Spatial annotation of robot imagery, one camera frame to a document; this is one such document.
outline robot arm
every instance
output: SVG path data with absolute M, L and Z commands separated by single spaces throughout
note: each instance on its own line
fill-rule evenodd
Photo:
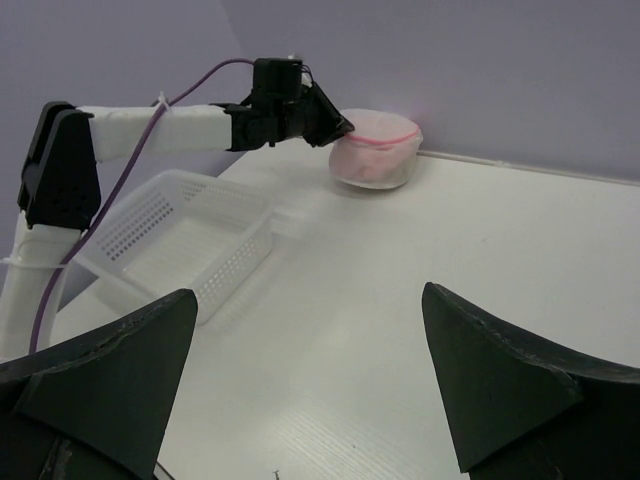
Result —
M 247 99 L 169 107 L 145 151 L 248 151 L 293 137 L 315 147 L 353 131 L 305 68 L 294 59 L 256 60 Z M 22 171 L 20 215 L 0 298 L 0 359 L 28 353 L 47 283 L 100 208 L 96 163 L 130 155 L 156 109 L 76 108 L 64 102 L 44 107 Z M 51 292 L 40 348 L 50 336 L 65 274 Z

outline lavender wall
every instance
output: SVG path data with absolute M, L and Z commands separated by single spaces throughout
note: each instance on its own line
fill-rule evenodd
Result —
M 218 0 L 0 1 L 0 256 L 8 255 L 20 169 L 42 105 L 148 105 L 176 94 L 220 60 L 241 53 Z M 250 69 L 231 66 L 190 98 L 239 101 Z M 143 157 L 127 189 L 167 168 L 215 173 L 230 154 Z M 124 161 L 100 167 L 110 189 Z M 0 283 L 5 275 L 0 267 Z M 77 273 L 69 295 L 84 285 Z
M 640 180 L 638 0 L 223 2 L 245 53 L 301 54 L 425 148 Z

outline white tabletop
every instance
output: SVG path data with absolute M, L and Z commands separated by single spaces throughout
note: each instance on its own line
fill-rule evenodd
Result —
M 640 189 L 422 158 L 408 185 L 364 192 L 331 180 L 328 153 L 286 142 L 224 174 L 275 198 L 274 249 L 196 330 L 160 453 L 178 479 L 463 478 L 427 281 L 640 366 Z M 54 340 L 134 303 L 98 281 Z

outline purple cable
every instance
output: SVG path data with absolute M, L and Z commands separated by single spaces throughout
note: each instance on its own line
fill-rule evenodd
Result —
M 216 73 L 222 67 L 230 65 L 232 63 L 246 63 L 248 65 L 253 65 L 253 62 L 246 58 L 231 58 L 229 60 L 225 60 L 224 62 L 220 62 L 218 65 L 216 65 L 211 70 L 209 70 L 200 80 L 194 83 L 191 87 L 189 87 L 187 90 L 185 90 L 183 93 L 178 95 L 173 100 L 169 101 L 168 104 L 170 106 L 175 105 L 180 100 L 192 94 L 198 87 L 200 87 L 204 82 L 206 82 L 209 79 L 209 77 L 211 77 L 211 75 Z M 153 128 L 156 126 L 156 124 L 158 123 L 158 120 L 160 120 L 160 117 L 162 117 L 165 111 L 166 111 L 165 105 L 159 104 L 156 111 L 153 112 L 153 115 L 151 116 L 149 123 L 147 123 L 147 126 L 142 132 L 142 135 L 140 136 L 140 140 L 138 140 L 136 147 L 133 149 L 133 153 L 131 154 L 131 157 L 129 158 L 127 165 L 124 167 L 124 170 L 120 175 L 120 178 L 118 179 L 115 186 L 113 187 L 113 190 L 111 190 L 109 197 L 107 198 L 107 200 L 105 200 L 104 204 L 102 205 L 102 208 L 100 209 L 100 211 L 98 212 L 98 215 L 96 216 L 95 220 L 91 224 L 91 227 L 89 227 L 89 229 L 87 230 L 87 233 L 85 233 L 80 238 L 80 240 L 78 240 L 76 244 L 73 247 L 71 247 L 71 250 L 69 250 L 69 253 L 67 253 L 64 256 L 64 258 L 60 262 L 60 265 L 62 265 L 62 267 L 56 269 L 51 275 L 51 278 L 49 279 L 49 282 L 47 283 L 47 286 L 45 287 L 44 292 L 42 292 L 42 298 L 40 299 L 38 310 L 36 311 L 36 316 L 33 321 L 33 328 L 31 329 L 31 339 L 29 341 L 30 354 L 35 353 L 38 350 L 38 338 L 40 336 L 40 329 L 42 328 L 42 320 L 44 319 L 44 312 L 47 308 L 47 304 L 49 303 L 49 298 L 51 298 L 51 294 L 53 293 L 53 289 L 56 286 L 56 283 L 58 282 L 60 275 L 62 275 L 62 272 L 64 271 L 64 267 L 66 267 L 71 261 L 71 259 L 76 256 L 76 254 L 82 249 L 82 247 L 84 247 L 84 245 L 89 241 L 92 235 L 96 232 L 102 220 L 104 220 L 104 217 L 109 211 L 109 208 L 111 208 L 111 205 L 113 205 L 113 203 L 116 200 L 116 197 L 122 190 L 124 183 L 127 181 L 127 178 L 129 178 L 129 175 L 131 174 L 131 171 L 133 170 L 133 167 L 135 166 L 136 161 L 138 160 L 138 157 L 142 153 L 142 149 L 144 148 L 145 143 L 147 143 L 147 140 L 149 139 L 149 136 L 151 135 Z

